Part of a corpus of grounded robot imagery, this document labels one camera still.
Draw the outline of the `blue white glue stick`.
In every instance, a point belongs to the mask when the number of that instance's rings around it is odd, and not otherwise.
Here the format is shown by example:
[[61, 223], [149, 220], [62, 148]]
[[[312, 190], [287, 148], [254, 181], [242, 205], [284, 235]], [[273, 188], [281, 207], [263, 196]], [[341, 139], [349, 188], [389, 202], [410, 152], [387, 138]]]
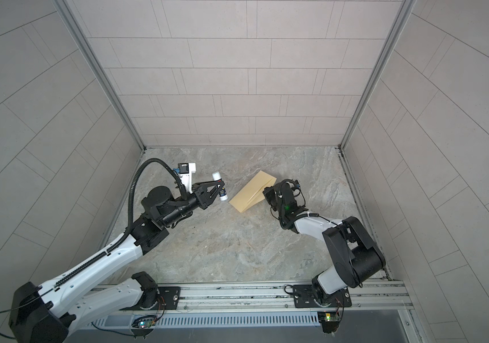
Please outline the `blue white glue stick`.
[[217, 171], [212, 174], [213, 180], [217, 182], [217, 190], [218, 190], [218, 195], [221, 201], [227, 201], [228, 196], [227, 196], [227, 191], [225, 190], [224, 187], [224, 182], [221, 178], [221, 174]]

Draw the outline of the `yellow paper envelope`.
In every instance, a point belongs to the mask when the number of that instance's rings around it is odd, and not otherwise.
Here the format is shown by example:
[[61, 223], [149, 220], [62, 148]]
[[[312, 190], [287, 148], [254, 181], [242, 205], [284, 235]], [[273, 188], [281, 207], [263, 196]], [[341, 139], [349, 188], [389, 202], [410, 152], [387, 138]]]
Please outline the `yellow paper envelope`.
[[230, 204], [243, 213], [264, 199], [263, 191], [274, 186], [276, 177], [259, 171], [231, 200]]

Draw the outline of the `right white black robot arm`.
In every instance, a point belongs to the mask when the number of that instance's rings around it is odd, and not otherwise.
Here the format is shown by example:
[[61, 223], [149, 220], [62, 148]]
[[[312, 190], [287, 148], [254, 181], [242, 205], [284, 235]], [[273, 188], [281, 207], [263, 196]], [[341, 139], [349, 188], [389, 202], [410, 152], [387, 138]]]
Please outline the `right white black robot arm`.
[[336, 302], [338, 292], [361, 286], [385, 267], [383, 253], [357, 217], [329, 219], [299, 205], [302, 191], [297, 180], [282, 180], [263, 194], [283, 230], [305, 234], [327, 246], [332, 266], [312, 279], [311, 294], [317, 304]]

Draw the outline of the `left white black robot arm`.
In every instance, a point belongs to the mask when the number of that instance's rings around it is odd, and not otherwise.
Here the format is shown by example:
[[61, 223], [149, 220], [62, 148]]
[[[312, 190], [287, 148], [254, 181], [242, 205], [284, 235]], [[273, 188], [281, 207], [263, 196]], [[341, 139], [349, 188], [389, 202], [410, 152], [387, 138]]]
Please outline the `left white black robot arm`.
[[92, 294], [100, 282], [138, 260], [164, 240], [178, 222], [205, 210], [216, 197], [224, 196], [222, 180], [193, 184], [187, 197], [174, 198], [165, 186], [152, 189], [141, 201], [144, 208], [131, 224], [129, 235], [121, 234], [95, 255], [40, 286], [28, 282], [13, 296], [9, 327], [18, 342], [63, 342], [90, 322], [117, 310], [138, 307], [155, 310], [162, 306], [157, 283], [145, 272]]

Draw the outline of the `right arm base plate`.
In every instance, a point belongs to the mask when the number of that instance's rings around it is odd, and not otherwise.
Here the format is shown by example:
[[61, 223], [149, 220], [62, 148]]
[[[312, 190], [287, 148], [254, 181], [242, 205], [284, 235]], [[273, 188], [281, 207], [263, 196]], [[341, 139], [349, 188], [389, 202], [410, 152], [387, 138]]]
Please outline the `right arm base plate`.
[[287, 285], [284, 291], [294, 298], [294, 306], [304, 308], [348, 308], [352, 306], [350, 293], [347, 288], [319, 300], [315, 297], [314, 287], [311, 284]]

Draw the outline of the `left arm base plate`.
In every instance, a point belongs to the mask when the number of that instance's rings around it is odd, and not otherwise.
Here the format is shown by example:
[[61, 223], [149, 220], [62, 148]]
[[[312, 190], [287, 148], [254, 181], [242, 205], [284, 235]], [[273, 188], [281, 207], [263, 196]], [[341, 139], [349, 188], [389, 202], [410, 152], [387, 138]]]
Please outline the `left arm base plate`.
[[143, 302], [139, 305], [140, 310], [176, 310], [179, 304], [180, 287], [159, 287], [155, 292], [144, 293]]

